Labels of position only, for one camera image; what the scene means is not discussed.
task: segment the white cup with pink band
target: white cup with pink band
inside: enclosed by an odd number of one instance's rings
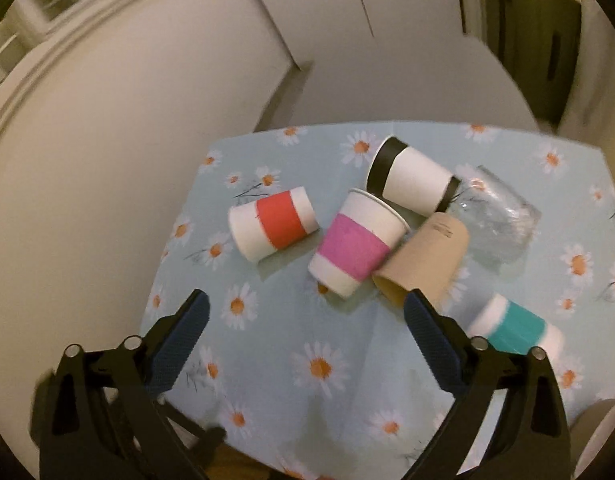
[[[378,269],[409,231],[399,213],[361,189],[350,189],[308,270],[342,298],[349,298]]]

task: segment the light blue tablecloth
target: light blue tablecloth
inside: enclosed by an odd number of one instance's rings
[[[298,477],[401,478],[453,401],[402,313],[371,283],[342,301],[321,294],[307,272],[322,232],[348,189],[364,186],[373,150],[390,134],[459,175],[485,165],[543,213],[521,261],[495,268],[469,254],[445,311],[465,328],[499,292],[558,326],[567,341],[553,365],[570,420],[596,397],[615,394],[615,188],[600,150],[439,123],[334,124],[224,139],[201,159],[141,331],[175,312],[193,288],[205,290],[210,323],[168,397],[202,425],[223,425],[232,446]],[[231,240],[228,208],[297,186],[306,188],[321,232],[248,263]],[[414,227],[423,220],[406,218]],[[465,466],[482,455],[495,417]]]

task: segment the black band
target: black band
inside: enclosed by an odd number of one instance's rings
[[[452,176],[452,178],[449,180],[449,184],[447,184],[447,187],[445,188],[443,198],[441,198],[439,205],[436,206],[435,213],[445,213],[447,211],[449,203],[452,202],[454,195],[456,195],[457,193],[457,189],[459,189],[460,183],[461,181],[458,178]]]
[[[367,184],[365,186],[367,192],[383,197],[385,182],[387,181],[389,170],[392,169],[392,164],[394,164],[394,159],[406,148],[407,144],[396,137],[390,137],[383,143],[383,146],[380,147],[380,150],[374,157],[372,167],[369,168],[369,173],[367,174]]]

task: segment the red band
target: red band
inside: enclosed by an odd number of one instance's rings
[[[308,234],[289,191],[257,200],[256,213],[265,235],[277,249],[284,249]]]

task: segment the pink band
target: pink band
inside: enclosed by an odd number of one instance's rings
[[[316,252],[362,282],[380,266],[390,248],[365,227],[339,213]]]

